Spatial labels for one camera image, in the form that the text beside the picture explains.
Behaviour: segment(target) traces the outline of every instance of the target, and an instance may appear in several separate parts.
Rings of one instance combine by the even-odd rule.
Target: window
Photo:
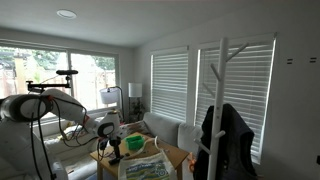
[[[152,52],[151,112],[186,120],[188,48]]]
[[[118,84],[117,55],[47,47],[0,46],[0,98],[27,94],[26,81],[66,83],[66,77],[56,71],[67,69],[79,73],[72,76],[72,89],[59,88],[61,91],[74,96],[89,111],[108,107],[102,104],[99,90]]]
[[[245,42],[249,46],[226,65],[224,103],[230,103],[254,131],[251,154],[253,160],[259,163],[275,39],[273,35],[264,35],[229,40],[229,54]],[[219,49],[220,43],[216,42],[204,44],[199,50],[196,125],[202,124],[208,107],[215,102],[202,84],[205,83],[215,93],[216,78],[210,64],[214,63],[218,67]]]

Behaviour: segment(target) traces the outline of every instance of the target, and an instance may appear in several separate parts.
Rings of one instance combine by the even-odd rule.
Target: window frame
[[[104,57],[113,57],[115,59],[115,83],[116,86],[119,86],[120,84],[120,68],[119,68],[119,54],[116,53],[103,53],[98,51],[87,51],[87,50],[79,50],[79,49],[72,49],[62,46],[50,46],[50,45],[42,45],[42,44],[36,44],[36,43],[28,43],[28,42],[15,42],[15,41],[9,41],[9,40],[0,40],[0,46],[5,47],[11,47],[11,48],[23,48],[23,49],[34,49],[34,50],[43,50],[43,51],[55,51],[55,52],[64,52],[66,53],[67,63],[68,67],[66,67],[68,70],[72,69],[71,64],[71,54],[72,53],[79,53],[84,55],[92,55],[92,56],[104,56]],[[73,82],[70,81],[71,88],[71,96],[74,96],[74,90],[73,90]],[[88,110],[87,114],[93,117],[101,117],[105,115],[105,112],[111,109],[114,109],[115,107],[121,108],[120,103],[117,103],[117,106],[113,107],[107,107],[107,108],[99,108],[94,110]],[[58,120],[57,117],[47,117],[41,119],[41,124],[52,124],[56,123]]]
[[[261,128],[261,133],[260,133],[260,146],[259,146],[259,152],[258,153],[252,153],[251,151],[251,156],[252,156],[252,160],[254,163],[256,164],[260,164],[260,161],[261,161],[261,154],[262,154],[262,146],[263,146],[263,135],[264,135],[264,129],[265,129],[265,122],[266,122],[266,118],[267,118],[267,112],[268,112],[268,102],[269,102],[269,93],[270,93],[270,85],[271,85],[271,81],[272,81],[272,70],[273,70],[273,64],[274,64],[274,54],[275,54],[275,46],[276,46],[276,33],[274,34],[264,34],[264,35],[258,35],[258,36],[254,36],[254,37],[247,37],[247,38],[240,38],[240,39],[230,39],[229,40],[229,48],[230,48],[230,45],[239,45],[239,47],[248,42],[248,43],[252,43],[252,42],[263,42],[263,41],[270,41],[272,43],[272,55],[271,55],[271,62],[270,62],[270,72],[269,72],[269,80],[268,80],[268,85],[267,85],[267,93],[265,95],[265,111],[264,111],[264,117],[263,117],[263,125],[262,125],[262,128]],[[199,78],[200,78],[200,71],[201,71],[201,67],[200,67],[200,61],[201,61],[201,51],[202,50],[206,50],[206,49],[210,49],[210,48],[214,48],[214,49],[220,49],[220,42],[217,41],[217,42],[211,42],[211,43],[205,43],[205,44],[201,44],[199,47],[198,47],[198,65],[197,65],[197,82],[196,82],[196,103],[195,103],[195,116],[194,116],[194,123],[195,125],[198,125],[199,126],[199,120],[197,120],[197,113],[198,113],[198,98],[199,98],[199,86],[200,84],[199,83],[202,83],[202,82],[199,82]]]
[[[163,115],[163,116],[167,116],[170,117],[172,119],[178,120],[178,121],[182,121],[182,122],[186,122],[187,121],[187,112],[188,112],[188,93],[190,93],[189,90],[189,70],[190,70],[190,66],[189,66],[189,59],[190,59],[190,54],[189,54],[189,47],[188,46],[183,46],[183,47],[176,47],[176,48],[170,48],[170,49],[163,49],[163,50],[156,50],[156,51],[151,51],[150,52],[150,56],[151,56],[151,96],[150,96],[150,112],[154,112],[153,110],[153,104],[154,104],[154,56],[174,56],[174,55],[178,55],[178,54],[185,54],[186,55],[186,71],[184,72],[184,76],[186,76],[186,80],[185,80],[185,97],[184,97],[184,102],[185,102],[185,108],[184,108],[184,116],[183,117],[173,117],[173,116],[169,116],[166,112],[164,113],[159,113],[159,112],[155,112],[157,114]]]

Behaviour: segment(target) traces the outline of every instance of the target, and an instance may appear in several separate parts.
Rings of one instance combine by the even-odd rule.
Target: ceiling
[[[0,28],[108,45],[137,47],[246,7],[254,0],[7,0]],[[63,19],[57,10],[75,12]]]

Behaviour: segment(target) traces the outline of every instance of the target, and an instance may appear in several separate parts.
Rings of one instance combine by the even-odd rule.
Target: white coat rack
[[[199,140],[195,142],[209,154],[209,168],[208,168],[208,180],[214,180],[216,177],[217,170],[217,158],[219,150],[219,139],[225,135],[225,131],[220,131],[221,128],[221,118],[223,111],[223,97],[224,97],[224,84],[225,84],[225,73],[226,73],[226,64],[227,62],[236,56],[239,52],[244,50],[248,43],[242,45],[237,51],[228,56],[229,45],[228,39],[222,38],[220,41],[220,57],[219,57],[219,71],[214,67],[214,64],[211,64],[211,69],[217,78],[216,94],[215,94],[215,106],[213,113],[213,122],[212,122],[212,134],[211,134],[211,145],[210,150],[206,148]],[[206,84],[203,84],[206,90],[214,96],[214,93],[209,89]]]

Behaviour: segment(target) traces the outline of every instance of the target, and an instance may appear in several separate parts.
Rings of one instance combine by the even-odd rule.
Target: lamp shade
[[[129,97],[142,97],[141,83],[129,83]]]
[[[118,102],[119,90],[117,88],[105,88],[100,90],[101,100],[103,104],[111,104]]]

